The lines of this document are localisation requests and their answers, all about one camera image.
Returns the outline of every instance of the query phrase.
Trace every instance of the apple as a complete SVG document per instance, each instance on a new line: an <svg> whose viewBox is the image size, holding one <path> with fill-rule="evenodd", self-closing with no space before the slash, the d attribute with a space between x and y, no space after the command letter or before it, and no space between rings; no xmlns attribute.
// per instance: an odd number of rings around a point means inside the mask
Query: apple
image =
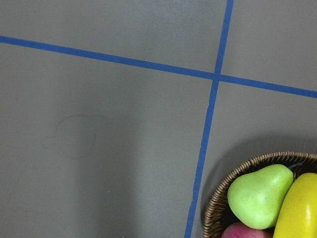
<svg viewBox="0 0 317 238"><path fill-rule="evenodd" d="M273 235L265 230L256 230L244 225L242 222L231 224L222 234L221 238L272 238Z"/></svg>

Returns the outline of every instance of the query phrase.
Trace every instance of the blue tape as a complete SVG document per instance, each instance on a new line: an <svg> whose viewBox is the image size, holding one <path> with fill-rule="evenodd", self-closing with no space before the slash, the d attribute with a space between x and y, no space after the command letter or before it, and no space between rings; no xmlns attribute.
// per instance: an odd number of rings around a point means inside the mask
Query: blue tape
<svg viewBox="0 0 317 238"><path fill-rule="evenodd" d="M182 74L182 75L187 75L187 76L192 76L192 77L218 80L218 81L240 84L240 85L245 85L245 86L251 86L251 87L256 87L256 88L263 88L263 89L273 90L273 91L278 91L278 92L283 92L283 93L291 93L291 94L301 95L301 96L305 96L305 97L316 98L316 94L317 94L316 91L307 90L307 89L289 87L289 86L273 84L273 83L265 83L265 82L261 82L261 81L251 80L251 79L239 78L239 77L228 76L228 75L221 75L221 74L217 74L217 73L205 72L205 71L177 67L177 66L161 64L161 63L148 62L148 61L143 61L143 60L138 60L138 59L113 56L113 55L102 54L102 53L97 53L97 52L92 52L92 51L85 51L85 50L80 50L80 49L75 49L75 48L50 45L50 44L46 44L46 43L22 40L22 39L6 37L6 36L0 36L0 43L23 46L23 47L34 48L34 49L44 50L44 51L57 52L57 53L68 54L68 55L73 55L73 56L86 57L86 58L90 58L90 59L126 64L126 65L154 69L154 70L159 70L159 71L164 71L164 72ZM221 70L221 67L222 67L223 54L219 54L220 56L217 57L217 64L216 65L218 65L218 67L217 67L218 70L219 69Z"/></svg>
<svg viewBox="0 0 317 238"><path fill-rule="evenodd" d="M226 7L225 14L224 14L222 32L221 32L221 37L220 37L220 42L219 42L217 60L216 60L215 68L214 68L214 72L216 74L221 74L224 53L225 53L225 49L226 49L226 45L227 45L227 38L228 38L228 33L229 33L229 26L230 26L232 9L233 9L233 2L234 2L234 0L227 1L227 7Z"/></svg>
<svg viewBox="0 0 317 238"><path fill-rule="evenodd" d="M184 236L185 238L190 238L192 235L194 218L195 218L198 196L200 191L200 184L202 182L202 177L203 177L203 169L204 169L207 146L209 141L209 133L211 129L213 111L214 111L214 106L215 106L216 97L217 97L218 85L219 85L218 80L212 81L209 106L207 109L202 144L201 144L197 168L196 168L195 182L193 187L193 200L188 212L188 218L187 218L187 224L186 224L186 230L185 230L185 236Z"/></svg>
<svg viewBox="0 0 317 238"><path fill-rule="evenodd" d="M274 83L267 83L267 82L261 82L246 78L239 78L234 76L228 76L228 75L220 75L219 77L220 81L227 82L227 83L234 83L234 84L240 84L244 86L250 86L255 88L261 88L261 89L267 89L282 93L290 93L310 98L317 98L317 92L307 89L301 89L301 88L295 88L285 85L279 85Z"/></svg>
<svg viewBox="0 0 317 238"><path fill-rule="evenodd" d="M212 85L211 85L211 94L210 94L210 99L209 99L209 106L207 109L202 144L201 144L197 168L196 168L196 175L195 175L195 181L194 181L194 187L193 187L193 200L192 200L192 204L190 205L189 212L188 212L188 218L187 218L187 224L186 224L184 238L190 238L192 236L193 225L194 225L194 221L195 221L195 213L196 213L197 202L198 202L198 197L199 197L199 191L200 191L200 186L202 183L207 146L208 146L208 142L209 142L209 134L210 134L210 130L211 130L212 117L213 117L213 112L214 112L214 107L215 107L215 102L216 102L216 97L217 97L217 91L218 91L218 86L219 86L219 80L220 80L220 74L221 74L221 69L222 69L222 64L223 64L223 58L224 58L224 53L225 53L227 38L228 38L228 33L229 33L229 26L230 26L231 14L232 14L232 9L233 9L233 3L234 3L234 0L227 1L227 6L226 6L225 14L224 14L221 37L220 37L220 42L219 42L218 54L217 54L217 60L216 60L216 65L215 65L215 70L214 70L215 76L214 76L214 79L213 79Z"/></svg>
<svg viewBox="0 0 317 238"><path fill-rule="evenodd" d="M187 75L192 77L199 77L199 78L205 78L205 79L212 79L214 77L214 73L195 70L195 69L182 68L182 67L177 67L177 66L172 66L172 65L162 64L162 63L148 62L148 61L143 61L138 59L131 59L126 57L102 54L102 53L97 53L92 51L85 51L85 50L80 50L80 49L75 49L70 47L51 45L51 44L22 40L22 39L6 37L6 36L0 36L0 42L11 44L11 45L39 49L39 50L57 52L57 53L62 53L62 54L67 54L72 56L79 56L79 57L91 58L96 60L109 61L113 63L126 64L126 65L154 69L154 70L170 72L170 73L177 73L177 74L182 74L182 75Z"/></svg>

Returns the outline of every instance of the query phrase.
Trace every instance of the wicker basket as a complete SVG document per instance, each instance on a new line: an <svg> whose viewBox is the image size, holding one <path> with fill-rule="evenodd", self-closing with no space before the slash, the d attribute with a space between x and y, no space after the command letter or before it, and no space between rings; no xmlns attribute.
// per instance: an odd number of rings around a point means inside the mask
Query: wicker basket
<svg viewBox="0 0 317 238"><path fill-rule="evenodd" d="M224 230L238 219L231 212L227 190L239 176L248 174L266 166L283 164L287 167L294 165L294 179L303 173L317 173L317 155L293 151L278 151L266 153L245 161L235 168L217 187L206 208L204 220L204 238L220 238Z"/></svg>

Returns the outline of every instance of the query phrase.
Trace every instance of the pear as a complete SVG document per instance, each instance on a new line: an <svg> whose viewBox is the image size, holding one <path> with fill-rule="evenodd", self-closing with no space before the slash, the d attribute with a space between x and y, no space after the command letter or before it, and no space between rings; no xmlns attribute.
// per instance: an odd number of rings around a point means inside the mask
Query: pear
<svg viewBox="0 0 317 238"><path fill-rule="evenodd" d="M229 187L230 209L250 228L271 228L292 183L293 172L280 164L242 175Z"/></svg>

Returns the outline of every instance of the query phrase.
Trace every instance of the floor tile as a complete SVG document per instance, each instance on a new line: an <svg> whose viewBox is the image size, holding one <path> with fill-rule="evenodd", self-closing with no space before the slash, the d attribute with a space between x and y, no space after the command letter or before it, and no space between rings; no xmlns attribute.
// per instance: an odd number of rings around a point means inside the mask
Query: floor tile
<svg viewBox="0 0 317 238"><path fill-rule="evenodd" d="M0 236L184 236L211 81L0 50Z"/></svg>
<svg viewBox="0 0 317 238"><path fill-rule="evenodd" d="M213 71L225 1L5 1L1 34Z"/></svg>
<svg viewBox="0 0 317 238"><path fill-rule="evenodd" d="M316 91L316 11L316 1L235 1L222 73Z"/></svg>
<svg viewBox="0 0 317 238"><path fill-rule="evenodd" d="M206 204L235 167L274 151L317 153L317 100L220 83L193 237L202 237Z"/></svg>

